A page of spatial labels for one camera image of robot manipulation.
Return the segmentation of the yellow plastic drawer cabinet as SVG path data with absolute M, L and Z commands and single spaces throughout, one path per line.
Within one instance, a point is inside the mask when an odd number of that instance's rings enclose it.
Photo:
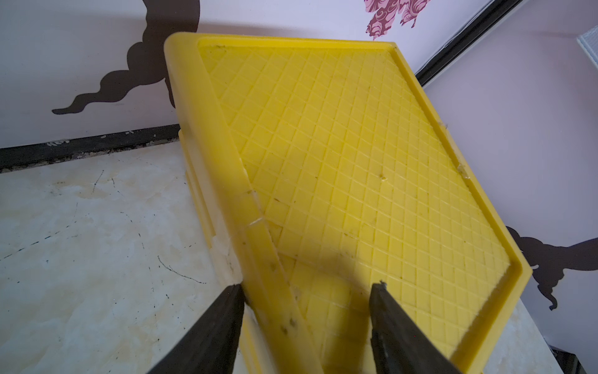
M 373 373 L 382 282 L 481 373 L 531 269 L 392 43 L 177 33 L 164 44 L 216 275 L 250 373 Z

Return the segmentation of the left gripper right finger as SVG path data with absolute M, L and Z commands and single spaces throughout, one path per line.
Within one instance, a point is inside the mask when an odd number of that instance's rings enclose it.
M 391 296 L 386 284 L 369 297 L 371 346 L 377 373 L 458 373 Z

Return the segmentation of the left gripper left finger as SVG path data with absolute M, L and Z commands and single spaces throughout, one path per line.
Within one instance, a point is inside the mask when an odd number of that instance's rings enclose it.
M 151 373 L 232 373 L 244 316 L 241 285 L 220 293 Z

